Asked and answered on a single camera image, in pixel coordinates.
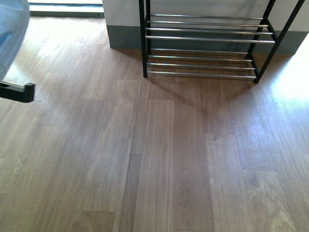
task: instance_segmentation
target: black plastic piece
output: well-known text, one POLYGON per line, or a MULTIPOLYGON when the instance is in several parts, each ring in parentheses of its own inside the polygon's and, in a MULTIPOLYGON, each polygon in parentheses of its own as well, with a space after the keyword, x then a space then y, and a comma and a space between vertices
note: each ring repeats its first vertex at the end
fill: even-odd
POLYGON ((0 98, 6 98, 17 102, 29 103, 34 101, 35 84, 28 83, 25 86, 0 81, 0 98))

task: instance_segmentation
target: wall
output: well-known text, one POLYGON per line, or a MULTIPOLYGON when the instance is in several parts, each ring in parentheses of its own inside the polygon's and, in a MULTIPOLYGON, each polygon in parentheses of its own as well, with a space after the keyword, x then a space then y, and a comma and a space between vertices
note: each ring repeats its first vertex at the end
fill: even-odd
MULTIPOLYGON (((152 0, 151 8, 152 13, 158 14, 260 17, 263 15, 267 3, 268 0, 152 0)), ((277 0, 269 17, 275 30, 282 30, 295 4, 296 1, 277 0)), ((111 47, 139 47, 139 1, 103 0, 103 5, 111 47)), ((292 43, 285 45, 285 47, 291 47, 291 53, 295 49, 297 50, 298 45, 301 44, 309 31, 308 14, 309 1, 306 1, 290 28, 289 39, 286 40, 292 43)))

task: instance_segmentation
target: gray baseboard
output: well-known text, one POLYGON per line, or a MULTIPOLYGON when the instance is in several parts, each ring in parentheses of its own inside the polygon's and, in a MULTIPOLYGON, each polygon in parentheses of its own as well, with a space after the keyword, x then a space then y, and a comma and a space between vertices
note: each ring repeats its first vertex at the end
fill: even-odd
MULTIPOLYGON (((108 36, 110 39, 111 48, 140 48, 140 27, 126 26, 107 26, 108 36)), ((305 31, 289 31, 284 37, 277 53, 295 54, 308 32, 305 31)), ((166 36, 175 36, 172 33, 165 33, 166 36)), ((226 39, 225 34, 217 34, 216 38, 226 39)), ((228 38, 234 39, 252 39, 246 36, 228 35, 228 38)), ((172 49, 192 49, 192 50, 211 50, 211 51, 231 51, 231 52, 246 52, 249 48, 249 43, 206 43, 199 41, 171 41, 171 40, 152 40, 152 48, 172 48, 172 49)), ((272 45, 257 44, 256 53, 268 53, 272 49, 272 45)))

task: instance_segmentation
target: black metal frame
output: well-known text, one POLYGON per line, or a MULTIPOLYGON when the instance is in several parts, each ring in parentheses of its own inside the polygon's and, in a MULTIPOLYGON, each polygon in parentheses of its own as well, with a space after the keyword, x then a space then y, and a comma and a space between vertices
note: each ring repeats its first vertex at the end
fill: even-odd
MULTIPOLYGON (((305 0, 298 0, 295 8, 293 9, 289 19, 287 20, 282 32, 278 36, 271 25, 271 22, 269 21, 268 17, 273 9, 273 6, 275 4, 276 0, 270 0, 266 10, 264 12, 264 15, 260 21, 260 24, 256 30, 256 35, 254 35, 253 40, 247 40, 246 43, 251 43, 248 52, 246 53, 246 58, 251 60, 252 67, 254 68, 254 73, 255 73, 255 78, 253 80, 254 83, 258 83, 263 76, 265 70, 267 69, 268 65, 270 64, 273 56, 275 55, 279 45, 281 44, 285 34, 287 33, 288 29, 290 28, 292 22, 294 21, 296 15, 298 14, 300 8, 302 7, 303 3, 305 0), (263 31, 263 27, 265 28, 267 25, 268 31, 271 33, 271 38, 274 41, 274 45, 264 63, 262 66, 261 70, 258 70, 258 67, 256 65, 256 62, 254 60, 253 52, 255 49, 255 46, 257 43, 264 42, 268 43, 270 41, 260 41, 260 32, 263 31)), ((150 11, 150 0, 139 0, 139 5, 140 5, 140 32, 141 32, 141 50, 142 50, 142 65, 143 65, 143 76, 147 78, 148 73, 165 73, 165 74, 176 74, 176 73, 168 73, 168 72, 147 72, 147 62, 148 62, 148 56, 151 53, 151 39, 181 39, 181 40, 203 40, 200 38, 185 38, 185 37, 164 37, 164 36, 151 36, 151 11, 150 11)), ((187 15, 174 15, 174 16, 183 16, 183 17, 188 17, 187 15)), ((234 40, 233 42, 240 42, 243 43, 243 40, 234 40)))
POLYGON ((28 83, 25 86, 0 81, 0 98, 6 98, 17 102, 29 103, 34 101, 35 84, 28 83))

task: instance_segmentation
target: wooden floor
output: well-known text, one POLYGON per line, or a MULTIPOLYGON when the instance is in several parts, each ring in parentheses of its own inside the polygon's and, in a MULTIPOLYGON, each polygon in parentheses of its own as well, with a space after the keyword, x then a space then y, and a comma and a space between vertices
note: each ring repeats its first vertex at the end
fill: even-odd
POLYGON ((32 18, 4 81, 36 101, 0 99, 0 231, 308 232, 308 44, 257 85, 144 79, 104 19, 32 18))

